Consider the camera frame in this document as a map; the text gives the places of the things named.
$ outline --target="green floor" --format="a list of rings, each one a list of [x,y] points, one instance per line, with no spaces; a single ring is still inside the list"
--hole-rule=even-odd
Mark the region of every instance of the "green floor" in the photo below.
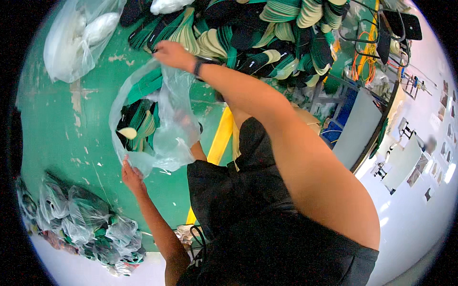
[[[22,112],[22,176],[33,199],[38,201],[41,177],[50,171],[60,179],[84,187],[105,201],[116,213],[138,222],[149,232],[137,202],[120,178],[121,165],[113,150],[108,115],[126,78],[151,55],[132,50],[127,37],[135,29],[118,27],[98,60],[96,68],[67,84],[51,83],[43,62],[43,47],[54,13],[37,31],[19,83],[17,105]],[[344,49],[332,73],[340,74],[343,62],[352,57]],[[214,90],[196,82],[191,88],[191,106],[202,123],[202,147],[208,153],[224,105],[214,100]],[[231,161],[232,144],[220,165]],[[145,179],[148,193],[172,228],[184,224],[190,207],[186,167],[171,174],[154,169]],[[157,251],[150,236],[143,236],[147,251]]]

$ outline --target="gray panel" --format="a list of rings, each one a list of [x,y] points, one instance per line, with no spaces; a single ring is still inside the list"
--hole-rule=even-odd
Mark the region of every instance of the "gray panel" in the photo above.
[[[372,101],[373,97],[360,89],[345,128],[333,148],[334,154],[347,169],[358,160],[382,118],[382,113]]]

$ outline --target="yellow floor stripe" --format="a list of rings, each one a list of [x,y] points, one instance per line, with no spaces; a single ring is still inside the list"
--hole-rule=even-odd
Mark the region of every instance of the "yellow floor stripe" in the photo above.
[[[213,138],[212,146],[208,152],[207,161],[209,163],[218,165],[223,157],[224,151],[226,150],[229,139],[232,135],[232,128],[234,124],[234,117],[229,107],[224,109],[221,120],[219,121],[218,129],[216,130],[215,137]],[[188,218],[186,219],[186,224],[195,224],[196,216],[192,211],[192,208],[189,208]]]

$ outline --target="clear plastic bag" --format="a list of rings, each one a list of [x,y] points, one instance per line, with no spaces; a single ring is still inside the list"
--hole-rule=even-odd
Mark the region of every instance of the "clear plastic bag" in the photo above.
[[[138,229],[138,224],[136,221],[133,221],[130,218],[123,216],[114,216],[110,218],[110,220],[113,220],[113,223],[110,226],[108,226],[105,236],[112,239],[114,245],[118,249],[122,249],[131,242],[132,238],[135,235],[135,232]]]
[[[154,0],[151,3],[150,12],[154,15],[170,14],[183,9],[194,0]]]
[[[120,163],[129,155],[130,164],[137,167],[146,178],[153,167],[176,171],[183,165],[195,161],[190,147],[200,139],[200,126],[191,110],[189,89],[194,82],[193,75],[167,66],[162,66],[162,88],[147,99],[159,106],[161,126],[154,133],[154,150],[147,152],[127,151],[116,134],[116,127],[121,119],[121,109],[127,102],[127,94],[148,72],[159,67],[156,59],[149,60],[143,67],[129,76],[111,105],[109,126],[114,151]]]
[[[40,204],[38,204],[37,216],[35,217],[35,220],[37,222],[38,227],[42,231],[50,230],[54,233],[57,233],[62,228],[62,219],[55,218],[51,221],[46,221],[46,219],[43,216],[43,213],[41,212]]]
[[[74,244],[85,244],[95,238],[94,230],[108,222],[109,208],[98,196],[72,186],[68,192],[70,216],[62,221],[62,229]]]
[[[49,176],[45,175],[40,186],[40,210],[43,218],[50,223],[55,218],[64,218],[70,212],[68,200],[61,187]]]
[[[137,230],[128,245],[118,247],[119,254],[126,260],[131,260],[135,256],[135,252],[139,252],[142,247],[142,232]]]
[[[37,205],[33,201],[30,193],[27,191],[26,184],[21,177],[17,178],[15,188],[21,213],[30,220],[35,219],[37,216]]]
[[[64,4],[44,43],[44,65],[53,82],[74,82],[95,67],[125,3],[126,0],[68,0]]]

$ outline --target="stack of insoles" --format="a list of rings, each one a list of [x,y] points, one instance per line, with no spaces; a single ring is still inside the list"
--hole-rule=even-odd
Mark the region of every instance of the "stack of insoles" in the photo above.
[[[132,128],[136,130],[136,136],[126,138],[117,133],[124,148],[127,151],[143,152],[153,150],[153,137],[156,128],[160,127],[159,108],[156,102],[151,103],[147,99],[141,99],[131,105],[125,105],[122,110],[122,118],[118,123],[118,130]]]
[[[347,0],[212,0],[199,11],[188,7],[146,16],[129,44],[135,49],[146,44],[154,51],[159,41],[168,39],[193,55],[221,59],[248,75],[283,80],[294,73],[298,81],[314,85],[327,74],[333,59],[332,35],[315,35],[313,26],[321,25],[326,32],[338,28],[346,4]],[[159,76],[147,75],[148,84],[140,81],[133,91],[151,93],[160,87]],[[135,92],[129,104],[142,96]]]
[[[277,50],[267,50],[260,54],[248,57],[239,67],[239,71],[247,75],[253,75],[263,66],[280,60],[281,55]]]
[[[275,37],[274,29],[275,23],[269,23],[261,39],[256,43],[256,45],[253,46],[253,48],[260,48],[267,45],[273,39],[273,37]]]
[[[181,24],[184,18],[184,11],[177,11],[165,15],[148,15],[140,26],[130,34],[129,45],[134,49],[140,49],[145,44],[151,50],[157,43],[167,40]]]
[[[307,28],[315,25],[323,16],[322,4],[323,0],[302,0],[302,7],[296,19],[297,26]]]
[[[321,31],[330,32],[332,29],[338,29],[342,23],[342,15],[346,11],[345,4],[347,0],[327,0],[324,3],[324,20],[321,22]]]
[[[288,22],[275,24],[275,36],[282,41],[295,42],[291,25]]]
[[[301,0],[267,0],[260,19],[267,22],[282,23],[294,20],[300,12]]]
[[[258,54],[256,52],[263,49],[251,49],[251,54],[247,54],[246,59],[238,66],[238,71],[266,78],[287,78],[299,62],[294,57],[291,42],[273,38],[265,48],[268,50]]]
[[[200,48],[192,32],[193,23],[194,8],[187,8],[184,12],[183,20],[172,35],[170,35],[169,41],[179,42],[188,52],[197,55],[200,52]]]
[[[121,14],[121,27],[129,27],[149,14],[152,0],[128,0]]]
[[[320,76],[324,75],[334,62],[331,55],[331,49],[327,43],[326,37],[319,32],[311,42],[310,54],[315,71]]]
[[[153,148],[154,131],[159,127],[158,105],[144,96],[162,86],[161,68],[154,69],[133,85],[127,95],[126,105],[121,110],[118,123],[118,137],[128,151],[145,151],[147,145]]]
[[[154,69],[134,84],[127,95],[127,104],[133,104],[142,97],[155,92],[162,86],[161,68]]]

